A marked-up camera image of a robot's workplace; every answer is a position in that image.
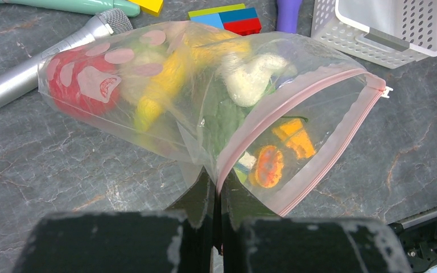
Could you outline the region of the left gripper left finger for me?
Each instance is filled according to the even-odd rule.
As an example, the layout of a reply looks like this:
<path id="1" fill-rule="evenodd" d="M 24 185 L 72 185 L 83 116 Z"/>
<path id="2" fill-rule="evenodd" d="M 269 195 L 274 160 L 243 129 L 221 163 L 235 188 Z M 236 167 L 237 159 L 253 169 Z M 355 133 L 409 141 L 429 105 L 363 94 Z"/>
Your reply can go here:
<path id="1" fill-rule="evenodd" d="M 215 186 L 205 170 L 164 210 L 43 217 L 14 272 L 212 272 Z"/>

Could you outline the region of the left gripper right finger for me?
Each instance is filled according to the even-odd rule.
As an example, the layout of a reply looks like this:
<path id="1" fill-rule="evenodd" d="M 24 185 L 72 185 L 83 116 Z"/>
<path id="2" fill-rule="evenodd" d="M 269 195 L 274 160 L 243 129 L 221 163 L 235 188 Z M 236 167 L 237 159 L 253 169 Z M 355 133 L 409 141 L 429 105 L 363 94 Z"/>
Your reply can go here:
<path id="1" fill-rule="evenodd" d="M 225 272 L 410 272 L 392 229 L 370 218 L 283 218 L 230 172 L 220 191 Z"/>

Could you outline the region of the clear polka dot zip bag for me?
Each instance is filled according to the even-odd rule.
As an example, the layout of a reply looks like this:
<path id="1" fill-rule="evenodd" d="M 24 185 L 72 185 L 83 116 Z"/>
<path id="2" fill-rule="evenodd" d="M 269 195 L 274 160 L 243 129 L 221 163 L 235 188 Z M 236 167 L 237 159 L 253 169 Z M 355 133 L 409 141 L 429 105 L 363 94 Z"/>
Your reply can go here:
<path id="1" fill-rule="evenodd" d="M 162 22 L 56 53 L 38 90 L 58 111 L 165 158 L 234 172 L 285 216 L 338 161 L 386 82 L 284 32 Z"/>

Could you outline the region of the yellow toy banana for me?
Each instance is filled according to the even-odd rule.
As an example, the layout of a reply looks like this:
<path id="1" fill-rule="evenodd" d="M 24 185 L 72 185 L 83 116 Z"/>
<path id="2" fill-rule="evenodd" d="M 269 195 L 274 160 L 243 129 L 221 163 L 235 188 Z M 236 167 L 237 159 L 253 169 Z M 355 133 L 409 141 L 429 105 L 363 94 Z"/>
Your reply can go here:
<path id="1" fill-rule="evenodd" d="M 163 64 L 160 74 L 152 76 L 138 99 L 134 125 L 138 131 L 148 131 L 164 113 L 164 105 L 174 100 L 187 76 L 207 65 L 217 64 L 227 53 L 247 55 L 250 43 L 227 31 L 207 34 L 184 34 L 184 48 L 174 50 Z"/>

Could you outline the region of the red toy apple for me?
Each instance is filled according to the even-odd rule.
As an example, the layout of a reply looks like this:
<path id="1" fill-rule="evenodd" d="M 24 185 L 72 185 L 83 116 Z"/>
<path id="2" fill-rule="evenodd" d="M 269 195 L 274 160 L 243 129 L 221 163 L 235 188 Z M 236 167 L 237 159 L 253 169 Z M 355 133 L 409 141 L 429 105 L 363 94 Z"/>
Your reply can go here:
<path id="1" fill-rule="evenodd" d="M 73 117 L 103 115 L 117 106 L 117 66 L 95 49 L 73 49 L 55 55 L 47 65 L 48 94 Z"/>

